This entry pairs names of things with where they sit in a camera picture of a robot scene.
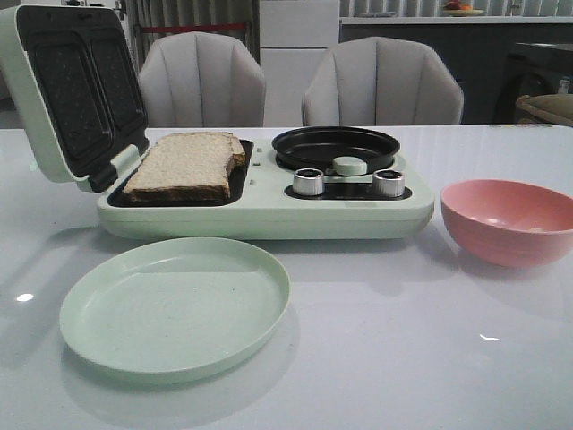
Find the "white refrigerator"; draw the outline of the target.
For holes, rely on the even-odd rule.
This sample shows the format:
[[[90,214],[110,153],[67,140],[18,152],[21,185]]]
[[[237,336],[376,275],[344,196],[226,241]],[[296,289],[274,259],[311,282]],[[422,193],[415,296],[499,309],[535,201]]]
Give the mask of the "white refrigerator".
[[[323,53],[338,43],[338,1],[261,1],[260,58],[266,78],[264,124],[302,123],[302,98]]]

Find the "left silver control knob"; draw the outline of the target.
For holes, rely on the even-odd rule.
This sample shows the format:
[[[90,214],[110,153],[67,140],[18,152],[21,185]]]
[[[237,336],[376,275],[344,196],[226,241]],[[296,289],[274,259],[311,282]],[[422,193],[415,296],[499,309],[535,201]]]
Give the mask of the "left silver control knob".
[[[324,192],[324,174],[317,168],[299,168],[294,172],[292,188],[298,195],[319,196]]]

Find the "right grey upholstered chair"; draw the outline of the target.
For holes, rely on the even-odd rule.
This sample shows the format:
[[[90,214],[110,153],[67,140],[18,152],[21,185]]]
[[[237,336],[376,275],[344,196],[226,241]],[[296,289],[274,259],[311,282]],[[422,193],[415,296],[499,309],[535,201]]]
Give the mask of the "right grey upholstered chair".
[[[464,94],[431,47],[369,37],[327,49],[303,94],[305,126],[458,125]]]

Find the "mint green breakfast maker base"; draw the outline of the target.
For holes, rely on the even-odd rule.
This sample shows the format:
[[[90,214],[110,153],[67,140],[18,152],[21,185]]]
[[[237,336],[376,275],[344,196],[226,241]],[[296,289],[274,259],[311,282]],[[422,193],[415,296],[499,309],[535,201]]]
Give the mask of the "mint green breakfast maker base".
[[[120,203],[122,188],[139,161],[128,167],[98,199],[102,226],[128,238],[162,240],[171,237],[235,239],[374,239],[409,237],[430,221],[434,195],[401,155],[392,169],[403,174],[403,197],[384,200],[298,199],[287,194],[293,172],[275,161],[269,139],[245,138],[248,164],[241,180],[242,195],[221,206],[135,206]]]

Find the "black round frying pan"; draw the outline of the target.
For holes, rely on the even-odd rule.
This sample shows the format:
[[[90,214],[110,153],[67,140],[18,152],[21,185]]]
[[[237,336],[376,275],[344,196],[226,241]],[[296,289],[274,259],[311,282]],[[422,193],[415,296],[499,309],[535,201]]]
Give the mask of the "black round frying pan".
[[[388,134],[359,127],[309,126],[278,135],[272,147],[277,163],[285,168],[316,168],[336,176],[333,160],[339,157],[361,160],[365,174],[388,168],[400,143]]]

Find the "red barrier belt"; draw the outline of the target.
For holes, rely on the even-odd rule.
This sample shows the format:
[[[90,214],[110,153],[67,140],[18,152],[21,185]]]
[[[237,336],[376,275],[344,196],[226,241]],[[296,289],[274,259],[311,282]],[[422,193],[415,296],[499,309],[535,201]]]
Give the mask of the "red barrier belt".
[[[141,33],[145,34],[159,34],[159,33],[174,33],[180,34],[185,32],[218,32],[225,30],[247,30],[249,23],[245,22],[232,22],[222,24],[209,24],[209,25],[193,25],[193,26],[152,26],[152,27],[139,27]]]

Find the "dark washing machine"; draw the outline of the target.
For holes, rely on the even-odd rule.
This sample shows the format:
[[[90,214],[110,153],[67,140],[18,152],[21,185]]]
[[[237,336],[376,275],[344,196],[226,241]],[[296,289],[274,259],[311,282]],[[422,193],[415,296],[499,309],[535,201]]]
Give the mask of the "dark washing machine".
[[[520,96],[572,93],[572,44],[516,43],[506,56],[493,110],[497,124],[515,123]]]

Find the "grey upholstered chair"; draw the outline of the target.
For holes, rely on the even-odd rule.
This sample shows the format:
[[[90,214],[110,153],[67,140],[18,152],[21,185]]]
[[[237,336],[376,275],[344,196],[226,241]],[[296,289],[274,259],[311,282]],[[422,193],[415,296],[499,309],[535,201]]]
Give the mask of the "grey upholstered chair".
[[[458,125],[464,94],[431,47],[369,37],[327,49],[303,94],[305,126]]]
[[[188,32],[157,39],[139,86],[151,127],[263,126],[263,71],[233,37]]]

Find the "left grey upholstered chair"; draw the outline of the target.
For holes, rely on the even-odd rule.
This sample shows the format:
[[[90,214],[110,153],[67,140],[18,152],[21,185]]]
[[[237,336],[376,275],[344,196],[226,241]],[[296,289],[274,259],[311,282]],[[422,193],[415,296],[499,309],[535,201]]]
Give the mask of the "left grey upholstered chair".
[[[233,37],[188,32],[157,39],[139,86],[151,127],[263,126],[263,71]]]

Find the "mint green sandwich maker lid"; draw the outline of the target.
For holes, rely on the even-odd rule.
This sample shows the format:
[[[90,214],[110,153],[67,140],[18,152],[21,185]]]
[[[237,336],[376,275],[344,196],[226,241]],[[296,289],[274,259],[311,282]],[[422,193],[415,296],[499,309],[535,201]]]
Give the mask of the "mint green sandwich maker lid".
[[[114,11],[3,9],[1,72],[49,180],[100,193],[138,167],[150,146],[148,118]]]

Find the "mint green plate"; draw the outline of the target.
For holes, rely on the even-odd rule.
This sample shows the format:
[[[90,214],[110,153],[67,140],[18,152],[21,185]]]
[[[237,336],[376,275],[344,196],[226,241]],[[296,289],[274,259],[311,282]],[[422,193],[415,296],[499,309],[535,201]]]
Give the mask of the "mint green plate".
[[[187,383],[241,364],[290,299],[283,265],[254,245],[178,238],[119,254],[83,276],[59,313],[67,346],[103,374]]]

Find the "beige sofa cushion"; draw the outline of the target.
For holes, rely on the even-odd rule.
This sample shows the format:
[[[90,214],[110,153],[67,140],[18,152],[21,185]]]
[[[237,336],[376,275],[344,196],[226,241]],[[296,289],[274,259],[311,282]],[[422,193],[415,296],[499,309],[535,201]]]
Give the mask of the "beige sofa cushion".
[[[523,124],[545,123],[572,126],[572,95],[547,94],[523,95],[515,103],[521,113],[518,122]]]

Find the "fruit plate on counter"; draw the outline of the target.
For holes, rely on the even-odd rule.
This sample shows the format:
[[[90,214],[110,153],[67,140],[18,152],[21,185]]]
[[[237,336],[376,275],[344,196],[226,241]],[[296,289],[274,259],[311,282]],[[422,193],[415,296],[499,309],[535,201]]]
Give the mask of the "fruit plate on counter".
[[[479,16],[484,13],[484,10],[475,9],[470,4],[465,4],[459,0],[448,0],[442,6],[442,12],[450,17],[469,17]]]

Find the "white bread slice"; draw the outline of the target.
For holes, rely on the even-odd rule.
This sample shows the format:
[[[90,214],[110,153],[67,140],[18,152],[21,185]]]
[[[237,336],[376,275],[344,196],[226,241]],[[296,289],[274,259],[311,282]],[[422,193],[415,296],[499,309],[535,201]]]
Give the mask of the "white bread slice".
[[[123,193],[132,201],[214,201],[230,197],[235,168],[228,132],[172,133],[160,138]]]
[[[246,152],[240,140],[233,134],[229,135],[229,144],[233,153],[235,166],[244,166],[246,161]]]

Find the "dark grey counter cabinet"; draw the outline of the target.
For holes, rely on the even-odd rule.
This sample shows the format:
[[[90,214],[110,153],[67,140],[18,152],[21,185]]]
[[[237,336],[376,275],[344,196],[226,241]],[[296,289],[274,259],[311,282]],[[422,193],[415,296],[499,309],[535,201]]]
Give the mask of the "dark grey counter cabinet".
[[[517,42],[569,43],[570,17],[342,18],[341,42],[367,37],[406,39],[432,47],[462,91],[464,124],[490,124],[506,56]]]

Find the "silver control knob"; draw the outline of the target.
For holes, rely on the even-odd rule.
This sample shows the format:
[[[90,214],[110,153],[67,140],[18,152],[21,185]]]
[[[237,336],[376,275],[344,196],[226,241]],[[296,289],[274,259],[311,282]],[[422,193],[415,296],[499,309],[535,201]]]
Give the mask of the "silver control knob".
[[[319,196],[324,192],[324,174],[317,168],[299,168],[294,172],[292,188],[298,195]]]
[[[379,169],[372,173],[372,193],[385,198],[401,197],[405,190],[405,177],[396,170]]]

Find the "pink bowl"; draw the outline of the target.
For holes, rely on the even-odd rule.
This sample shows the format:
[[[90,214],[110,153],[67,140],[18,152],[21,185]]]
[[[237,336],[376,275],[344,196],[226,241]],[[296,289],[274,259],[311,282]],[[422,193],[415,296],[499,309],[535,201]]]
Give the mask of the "pink bowl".
[[[552,189],[472,179],[444,187],[440,206],[453,240],[484,261],[533,267],[572,250],[572,198]]]

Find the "right silver control knob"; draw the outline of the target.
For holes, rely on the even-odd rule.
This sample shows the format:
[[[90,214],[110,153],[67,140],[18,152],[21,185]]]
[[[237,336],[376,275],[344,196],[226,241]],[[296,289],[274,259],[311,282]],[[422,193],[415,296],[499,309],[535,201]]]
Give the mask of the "right silver control knob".
[[[372,193],[385,198],[401,197],[405,190],[405,177],[396,170],[379,169],[372,173]]]

